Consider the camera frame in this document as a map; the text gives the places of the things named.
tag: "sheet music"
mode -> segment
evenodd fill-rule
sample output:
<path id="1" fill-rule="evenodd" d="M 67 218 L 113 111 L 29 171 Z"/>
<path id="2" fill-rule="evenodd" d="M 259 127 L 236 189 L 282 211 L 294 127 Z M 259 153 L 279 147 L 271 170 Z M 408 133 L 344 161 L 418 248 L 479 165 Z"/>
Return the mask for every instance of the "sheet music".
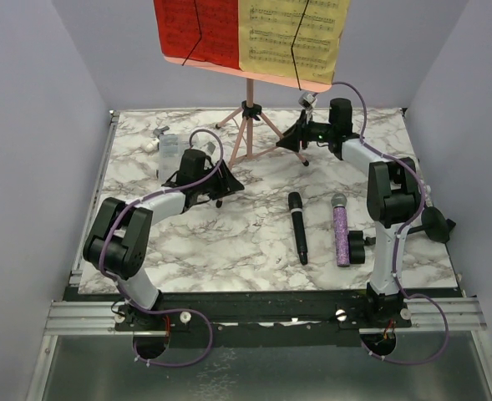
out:
<path id="1" fill-rule="evenodd" d="M 294 43 L 299 79 L 330 84 L 350 0 L 309 0 Z M 240 0 L 240 68 L 296 77 L 291 45 L 307 0 Z"/>
<path id="2" fill-rule="evenodd" d="M 238 0 L 155 0 L 162 53 L 238 69 Z"/>

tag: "marble surface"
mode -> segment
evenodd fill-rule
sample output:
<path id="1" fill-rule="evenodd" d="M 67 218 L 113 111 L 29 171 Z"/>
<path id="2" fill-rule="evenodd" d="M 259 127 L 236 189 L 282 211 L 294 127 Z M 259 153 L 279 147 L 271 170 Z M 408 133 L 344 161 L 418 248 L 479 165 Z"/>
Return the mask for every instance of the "marble surface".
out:
<path id="1" fill-rule="evenodd" d="M 122 113 L 100 199 L 134 199 L 160 186 L 155 176 L 158 154 L 148 155 L 141 149 L 154 128 L 169 125 L 171 133 L 189 134 L 195 128 L 212 129 L 230 112 L 189 109 Z M 266 110 L 281 131 L 292 125 L 298 114 L 297 110 Z M 327 121 L 327 111 L 318 110 L 315 120 Z M 362 121 L 361 110 L 354 110 L 356 132 Z M 228 160 L 237 127 L 230 121 L 216 132 Z M 256 151 L 276 141 L 275 134 L 262 122 L 255 122 L 254 135 Z M 369 110 L 366 136 L 380 150 L 414 157 L 398 109 Z M 164 292 L 365 288 L 373 268 L 373 247 L 367 248 L 365 264 L 337 267 L 330 200 L 334 192 L 344 193 L 350 230 L 364 230 L 366 236 L 374 236 L 373 221 L 366 209 L 367 179 L 315 144 L 302 153 L 311 163 L 308 167 L 286 150 L 245 160 L 233 168 L 233 173 L 246 188 L 226 198 L 221 209 L 216 209 L 214 202 L 195 206 L 184 215 L 154 226 L 144 264 L 150 280 Z M 298 261 L 288 212 L 287 196 L 294 190 L 302 195 L 304 203 L 309 249 L 306 266 Z M 112 282 L 90 264 L 82 261 L 81 266 L 84 271 L 79 292 L 115 292 Z M 431 242 L 424 233 L 409 236 L 403 257 L 403 284 L 455 287 L 446 247 Z"/>

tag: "yellow sheet music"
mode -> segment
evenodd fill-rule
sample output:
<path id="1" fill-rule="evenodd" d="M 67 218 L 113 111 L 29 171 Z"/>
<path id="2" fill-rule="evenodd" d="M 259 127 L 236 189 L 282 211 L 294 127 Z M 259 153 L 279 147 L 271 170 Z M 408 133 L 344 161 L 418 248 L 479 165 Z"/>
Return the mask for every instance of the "yellow sheet music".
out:
<path id="1" fill-rule="evenodd" d="M 240 68 L 296 77 L 291 45 L 307 0 L 238 0 Z M 350 0 L 309 0 L 294 43 L 300 80 L 330 84 Z"/>

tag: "gray wall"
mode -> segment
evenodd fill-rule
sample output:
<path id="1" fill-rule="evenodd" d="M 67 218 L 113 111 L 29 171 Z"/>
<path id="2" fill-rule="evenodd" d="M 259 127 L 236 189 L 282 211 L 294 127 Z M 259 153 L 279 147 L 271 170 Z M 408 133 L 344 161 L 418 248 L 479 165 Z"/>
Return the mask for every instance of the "gray wall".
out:
<path id="1" fill-rule="evenodd" d="M 492 0 L 469 2 L 407 121 L 436 203 L 459 223 L 449 250 L 492 337 Z"/>
<path id="2" fill-rule="evenodd" d="M 245 97 L 243 79 L 162 59 L 151 0 L 53 3 L 114 109 L 229 106 Z M 372 105 L 408 106 L 466 3 L 353 0 L 336 78 L 357 85 Z M 258 84 L 256 93 L 265 106 L 296 107 L 299 97 L 272 84 Z"/>
<path id="3" fill-rule="evenodd" d="M 0 400 L 24 399 L 109 115 L 49 0 L 0 2 Z"/>

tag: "microphone handle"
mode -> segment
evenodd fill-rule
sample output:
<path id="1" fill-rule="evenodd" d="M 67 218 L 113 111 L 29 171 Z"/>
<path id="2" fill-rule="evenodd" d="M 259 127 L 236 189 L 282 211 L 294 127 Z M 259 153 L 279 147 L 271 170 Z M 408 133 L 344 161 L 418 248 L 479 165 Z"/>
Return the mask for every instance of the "microphone handle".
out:
<path id="1" fill-rule="evenodd" d="M 305 254 L 307 257 L 307 239 L 305 237 L 305 225 L 303 214 L 300 211 L 292 212 L 292 224 L 294 225 L 294 236 L 296 237 L 296 249 L 298 255 Z"/>
<path id="2" fill-rule="evenodd" d="M 346 208 L 339 206 L 332 210 L 332 219 L 335 226 L 335 247 L 337 248 L 337 266 L 348 267 L 349 243 L 347 241 L 347 213 Z"/>

